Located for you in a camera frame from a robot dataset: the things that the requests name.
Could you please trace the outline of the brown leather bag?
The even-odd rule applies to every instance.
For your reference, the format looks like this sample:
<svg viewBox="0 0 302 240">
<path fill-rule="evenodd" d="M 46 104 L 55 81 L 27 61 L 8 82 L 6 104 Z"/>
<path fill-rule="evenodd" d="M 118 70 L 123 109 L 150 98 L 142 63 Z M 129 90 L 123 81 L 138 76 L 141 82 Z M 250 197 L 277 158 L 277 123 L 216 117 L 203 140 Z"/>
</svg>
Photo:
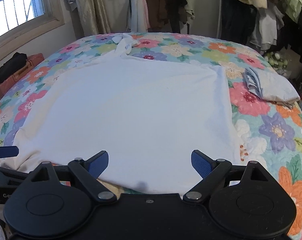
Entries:
<svg viewBox="0 0 302 240">
<path fill-rule="evenodd" d="M 0 100 L 5 94 L 27 73 L 33 70 L 38 64 L 44 61 L 42 53 L 27 56 L 26 65 L 18 70 L 16 73 L 8 77 L 3 83 L 0 84 Z"/>
</svg>

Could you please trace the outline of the window with bars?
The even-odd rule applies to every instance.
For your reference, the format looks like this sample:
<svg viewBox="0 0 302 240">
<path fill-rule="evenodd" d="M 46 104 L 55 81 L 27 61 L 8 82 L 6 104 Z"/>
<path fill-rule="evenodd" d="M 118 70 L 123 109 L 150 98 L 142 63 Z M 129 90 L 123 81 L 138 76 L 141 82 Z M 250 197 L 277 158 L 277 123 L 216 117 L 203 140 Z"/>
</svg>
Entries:
<svg viewBox="0 0 302 240">
<path fill-rule="evenodd" d="M 0 0 L 0 59 L 62 25 L 60 0 Z"/>
</svg>

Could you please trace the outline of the floral quilt bedspread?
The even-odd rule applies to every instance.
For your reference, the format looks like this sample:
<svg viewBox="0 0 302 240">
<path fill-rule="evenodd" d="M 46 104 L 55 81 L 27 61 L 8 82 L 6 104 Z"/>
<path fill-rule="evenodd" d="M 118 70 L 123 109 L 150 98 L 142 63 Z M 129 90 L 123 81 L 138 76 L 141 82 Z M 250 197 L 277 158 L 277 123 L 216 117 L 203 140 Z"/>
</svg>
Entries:
<svg viewBox="0 0 302 240">
<path fill-rule="evenodd" d="M 34 102 L 59 76 L 116 48 L 117 34 L 81 38 L 60 49 L 24 76 L 0 100 L 0 146 L 13 143 Z M 302 239 L 302 111 L 263 102 L 243 79 L 246 68 L 271 72 L 258 52 L 230 41 L 186 34 L 134 34 L 131 55 L 148 60 L 211 64 L 224 67 L 229 83 L 232 121 L 240 137 L 239 160 L 259 161 L 293 199 L 297 214 L 292 239 Z"/>
</svg>

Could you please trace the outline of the white sweatshirt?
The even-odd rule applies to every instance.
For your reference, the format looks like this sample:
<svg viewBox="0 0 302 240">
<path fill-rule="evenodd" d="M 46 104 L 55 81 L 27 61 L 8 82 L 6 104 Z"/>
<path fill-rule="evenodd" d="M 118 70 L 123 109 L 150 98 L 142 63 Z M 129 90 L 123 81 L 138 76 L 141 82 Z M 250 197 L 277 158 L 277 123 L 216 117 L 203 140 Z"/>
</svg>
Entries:
<svg viewBox="0 0 302 240">
<path fill-rule="evenodd" d="M 0 166 L 32 171 L 100 151 L 101 179 L 142 193 L 184 194 L 200 181 L 191 153 L 239 162 L 229 86 L 221 66 L 146 60 L 117 48 L 62 73 L 35 100 Z"/>
</svg>

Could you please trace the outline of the folded light blue garment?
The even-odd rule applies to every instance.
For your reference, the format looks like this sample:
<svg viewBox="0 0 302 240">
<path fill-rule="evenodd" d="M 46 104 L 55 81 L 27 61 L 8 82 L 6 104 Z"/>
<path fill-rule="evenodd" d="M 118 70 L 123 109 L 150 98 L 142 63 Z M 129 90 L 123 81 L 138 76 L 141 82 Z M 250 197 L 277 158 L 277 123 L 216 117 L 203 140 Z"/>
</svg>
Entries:
<svg viewBox="0 0 302 240">
<path fill-rule="evenodd" d="M 243 76 L 248 91 L 261 100 L 287 107 L 300 100 L 293 85 L 277 73 L 258 68 L 246 68 Z"/>
</svg>

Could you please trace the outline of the grey hanging garment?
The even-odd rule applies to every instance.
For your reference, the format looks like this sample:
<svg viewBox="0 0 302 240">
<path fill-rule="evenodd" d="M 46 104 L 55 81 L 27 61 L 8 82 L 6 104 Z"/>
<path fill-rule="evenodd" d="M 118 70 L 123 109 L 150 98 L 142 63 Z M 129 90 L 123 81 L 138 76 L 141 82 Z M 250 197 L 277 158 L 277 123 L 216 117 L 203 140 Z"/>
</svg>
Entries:
<svg viewBox="0 0 302 240">
<path fill-rule="evenodd" d="M 274 3 L 268 2 L 267 9 L 258 9 L 256 25 L 250 37 L 250 44 L 259 51 L 267 51 L 277 43 L 278 31 L 284 26 L 284 15 Z"/>
</svg>

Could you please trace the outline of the white pink hanging dress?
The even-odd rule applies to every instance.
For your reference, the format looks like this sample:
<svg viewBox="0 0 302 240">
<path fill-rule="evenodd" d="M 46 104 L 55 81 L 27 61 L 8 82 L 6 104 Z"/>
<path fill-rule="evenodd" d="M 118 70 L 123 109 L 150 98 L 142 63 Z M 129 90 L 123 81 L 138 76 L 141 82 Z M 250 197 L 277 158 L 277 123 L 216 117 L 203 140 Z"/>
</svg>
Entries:
<svg viewBox="0 0 302 240">
<path fill-rule="evenodd" d="M 146 0 L 129 0 L 127 30 L 131 33 L 147 33 L 150 28 Z"/>
</svg>

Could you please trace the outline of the black cloth on bag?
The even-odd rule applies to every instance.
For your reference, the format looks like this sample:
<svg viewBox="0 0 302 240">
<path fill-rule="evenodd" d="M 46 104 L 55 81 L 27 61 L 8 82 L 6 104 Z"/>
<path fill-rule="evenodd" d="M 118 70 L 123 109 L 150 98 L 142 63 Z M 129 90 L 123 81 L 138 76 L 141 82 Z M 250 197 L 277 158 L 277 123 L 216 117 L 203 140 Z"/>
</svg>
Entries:
<svg viewBox="0 0 302 240">
<path fill-rule="evenodd" d="M 3 64 L 3 66 L 0 67 L 0 84 L 23 68 L 26 65 L 27 58 L 26 54 L 16 52 L 10 60 Z"/>
</svg>

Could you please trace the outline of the brown hanging garment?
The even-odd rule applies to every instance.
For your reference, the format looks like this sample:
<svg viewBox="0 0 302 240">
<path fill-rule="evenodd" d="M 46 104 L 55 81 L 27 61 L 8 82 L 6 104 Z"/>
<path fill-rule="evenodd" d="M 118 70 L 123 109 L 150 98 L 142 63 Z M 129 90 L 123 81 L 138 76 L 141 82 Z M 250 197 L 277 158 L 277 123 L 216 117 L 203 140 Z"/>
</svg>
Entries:
<svg viewBox="0 0 302 240">
<path fill-rule="evenodd" d="M 146 0 L 148 7 L 149 30 L 160 31 L 169 23 L 167 0 Z"/>
</svg>

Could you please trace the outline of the beige curtain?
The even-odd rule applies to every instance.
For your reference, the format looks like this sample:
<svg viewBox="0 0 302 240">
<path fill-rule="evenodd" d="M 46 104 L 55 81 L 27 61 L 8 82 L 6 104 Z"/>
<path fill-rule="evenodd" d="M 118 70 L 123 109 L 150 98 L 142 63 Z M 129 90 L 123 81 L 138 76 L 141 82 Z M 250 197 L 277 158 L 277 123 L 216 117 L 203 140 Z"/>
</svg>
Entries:
<svg viewBox="0 0 302 240">
<path fill-rule="evenodd" d="M 110 24 L 103 0 L 64 0 L 71 13 L 75 37 L 108 34 Z"/>
</svg>

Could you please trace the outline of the white clothes rack pole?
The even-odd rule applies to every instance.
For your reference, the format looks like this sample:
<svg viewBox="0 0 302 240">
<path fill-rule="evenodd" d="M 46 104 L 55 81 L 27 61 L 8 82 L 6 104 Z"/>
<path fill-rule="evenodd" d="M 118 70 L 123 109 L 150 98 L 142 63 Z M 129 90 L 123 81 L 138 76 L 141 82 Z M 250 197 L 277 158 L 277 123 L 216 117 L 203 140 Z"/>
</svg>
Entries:
<svg viewBox="0 0 302 240">
<path fill-rule="evenodd" d="M 221 31 L 222 31 L 222 0 L 219 0 L 218 25 L 217 25 L 217 36 L 216 36 L 216 38 L 221 37 Z"/>
</svg>

